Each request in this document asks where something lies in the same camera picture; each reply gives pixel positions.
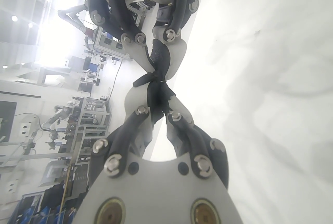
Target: black cloth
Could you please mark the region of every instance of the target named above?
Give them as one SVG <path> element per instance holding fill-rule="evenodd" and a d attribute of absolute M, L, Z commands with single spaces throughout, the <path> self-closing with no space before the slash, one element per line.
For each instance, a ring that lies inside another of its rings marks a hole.
<path fill-rule="evenodd" d="M 51 209 L 61 205 L 63 197 L 63 184 L 54 185 L 52 188 L 45 190 L 44 197 L 41 202 L 41 211 L 48 206 Z"/>

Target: metal pole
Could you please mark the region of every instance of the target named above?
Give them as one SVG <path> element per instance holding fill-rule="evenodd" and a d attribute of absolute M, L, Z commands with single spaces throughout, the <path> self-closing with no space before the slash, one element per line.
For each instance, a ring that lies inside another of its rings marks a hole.
<path fill-rule="evenodd" d="M 56 159 L 58 157 L 68 157 L 68 156 L 72 156 L 72 154 L 71 153 L 53 153 L 53 154 L 13 155 L 12 157 L 9 157 L 9 156 L 2 157 L 1 161 L 5 161 L 7 159 L 21 160 L 21 161 L 30 160 L 30 159 L 40 159 L 40 158 Z"/>

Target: black fabric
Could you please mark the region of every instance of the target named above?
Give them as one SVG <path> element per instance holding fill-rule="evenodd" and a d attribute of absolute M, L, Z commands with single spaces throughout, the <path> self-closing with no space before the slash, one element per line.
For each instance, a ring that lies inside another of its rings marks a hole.
<path fill-rule="evenodd" d="M 56 208 L 61 205 L 63 197 L 63 184 L 54 185 L 53 187 L 45 190 L 44 197 L 41 202 L 41 211 L 46 207 L 51 209 Z"/>
<path fill-rule="evenodd" d="M 162 81 L 170 67 L 170 52 L 168 47 L 158 39 L 152 41 L 152 52 L 150 58 L 153 62 L 153 67 L 162 76 Z"/>

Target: white wall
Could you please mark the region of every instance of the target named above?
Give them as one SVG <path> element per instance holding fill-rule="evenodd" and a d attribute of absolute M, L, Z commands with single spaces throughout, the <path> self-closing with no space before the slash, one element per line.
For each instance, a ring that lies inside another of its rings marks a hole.
<path fill-rule="evenodd" d="M 246 224 L 333 222 L 332 10 L 331 0 L 201 0 L 174 91 L 225 143 Z M 166 142 L 161 131 L 152 158 L 174 155 Z"/>

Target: gripper finger link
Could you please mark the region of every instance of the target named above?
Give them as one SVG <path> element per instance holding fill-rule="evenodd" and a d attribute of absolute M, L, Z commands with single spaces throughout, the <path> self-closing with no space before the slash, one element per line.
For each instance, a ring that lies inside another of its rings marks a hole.
<path fill-rule="evenodd" d="M 123 174 L 126 165 L 128 150 L 131 142 L 138 135 L 138 127 L 149 117 L 149 109 L 144 106 L 137 108 L 120 126 L 115 134 L 104 163 L 104 171 L 108 176 L 116 178 Z"/>
<path fill-rule="evenodd" d="M 171 113 L 168 120 L 176 128 L 178 134 L 185 134 L 188 139 L 188 152 L 193 173 L 201 179 L 209 178 L 213 172 L 213 166 L 202 135 L 190 126 L 179 112 Z"/>
<path fill-rule="evenodd" d="M 216 172 L 216 174 L 219 176 L 223 185 L 226 187 L 226 189 L 228 189 L 229 165 L 228 165 L 226 147 L 224 146 L 221 140 L 211 138 L 197 125 L 194 125 L 194 129 L 196 129 L 202 135 L 203 141 L 205 142 L 209 154 L 209 158 L 212 161 L 213 169 Z"/>

